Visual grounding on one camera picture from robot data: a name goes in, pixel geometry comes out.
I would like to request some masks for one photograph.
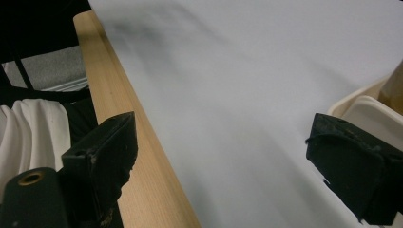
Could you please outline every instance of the wooden edge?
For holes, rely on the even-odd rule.
[[[125,227],[200,227],[94,11],[74,17],[98,122],[136,115],[139,157],[119,199]]]

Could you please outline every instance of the white cloth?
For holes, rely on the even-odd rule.
[[[41,99],[0,106],[0,203],[6,183],[38,167],[62,168],[70,148],[68,117],[57,102]]]
[[[403,2],[89,2],[201,227],[363,227],[304,141],[398,66]]]

